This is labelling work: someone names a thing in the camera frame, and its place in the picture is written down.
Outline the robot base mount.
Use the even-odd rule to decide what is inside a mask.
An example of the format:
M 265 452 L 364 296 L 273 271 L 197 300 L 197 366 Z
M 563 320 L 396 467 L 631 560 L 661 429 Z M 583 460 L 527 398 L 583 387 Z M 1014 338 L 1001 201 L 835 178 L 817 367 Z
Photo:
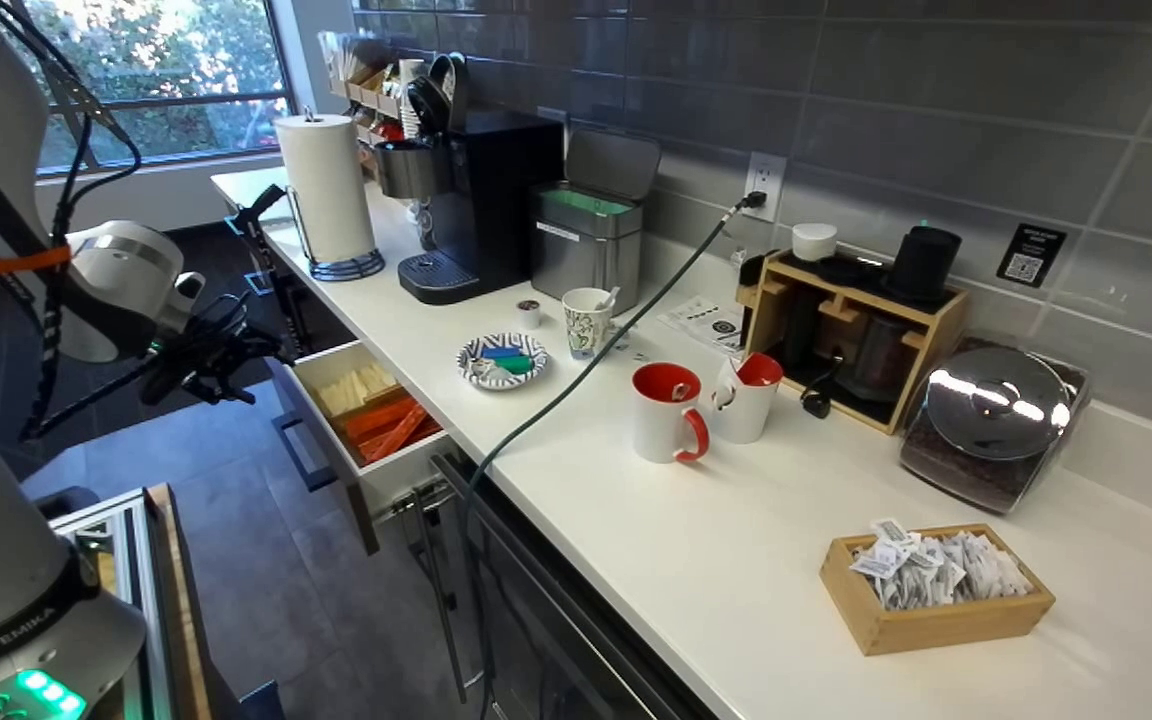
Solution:
M 146 637 L 140 612 L 101 588 L 0 460 L 0 700 L 83 718 Z

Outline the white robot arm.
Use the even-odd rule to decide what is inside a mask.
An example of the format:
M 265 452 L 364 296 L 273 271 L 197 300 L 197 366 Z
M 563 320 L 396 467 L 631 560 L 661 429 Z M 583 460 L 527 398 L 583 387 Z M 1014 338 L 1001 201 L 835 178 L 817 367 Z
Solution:
M 97 191 L 69 165 L 52 215 L 35 207 L 35 165 L 47 124 L 44 92 L 82 113 L 82 142 L 116 135 L 140 167 L 126 124 L 83 90 L 60 48 L 0 0 L 0 286 L 39 328 L 39 383 L 23 437 L 35 439 L 82 410 L 140 380 L 140 399 L 167 393 L 197 399 L 247 399 L 235 372 L 277 356 L 279 341 L 247 320 L 247 300 L 204 309 L 204 276 L 186 253 L 138 221 L 76 229 L 76 204 Z

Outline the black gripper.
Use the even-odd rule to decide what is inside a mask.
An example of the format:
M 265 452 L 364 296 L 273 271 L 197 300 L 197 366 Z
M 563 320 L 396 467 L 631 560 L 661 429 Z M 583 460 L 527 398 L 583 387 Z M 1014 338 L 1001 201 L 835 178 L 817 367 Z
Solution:
M 247 362 L 279 351 L 279 341 L 258 328 L 247 309 L 254 300 L 239 296 L 223 309 L 194 318 L 189 328 L 154 362 L 140 399 L 161 403 L 173 393 L 189 393 L 204 403 L 247 399 L 235 372 Z

